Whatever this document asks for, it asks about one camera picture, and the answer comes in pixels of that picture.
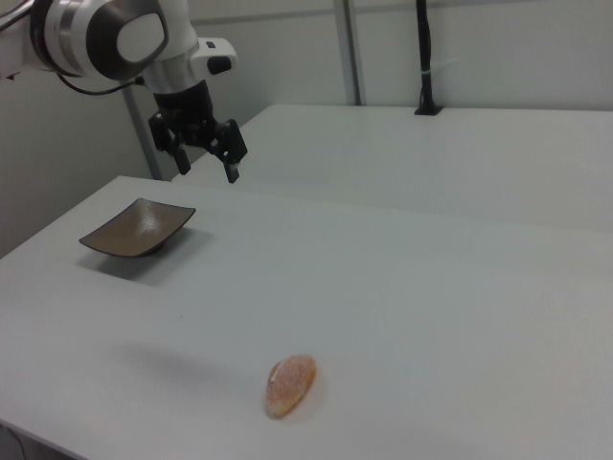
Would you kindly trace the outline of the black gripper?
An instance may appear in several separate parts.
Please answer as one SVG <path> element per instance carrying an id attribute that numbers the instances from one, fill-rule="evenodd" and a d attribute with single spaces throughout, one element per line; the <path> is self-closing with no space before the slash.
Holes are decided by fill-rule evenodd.
<path id="1" fill-rule="evenodd" d="M 191 170 L 186 144 L 206 147 L 223 164 L 230 184 L 239 179 L 238 165 L 248 148 L 234 119 L 216 121 L 206 81 L 177 93 L 154 94 L 154 100 L 158 111 L 148 120 L 154 146 L 173 158 L 181 175 Z"/>

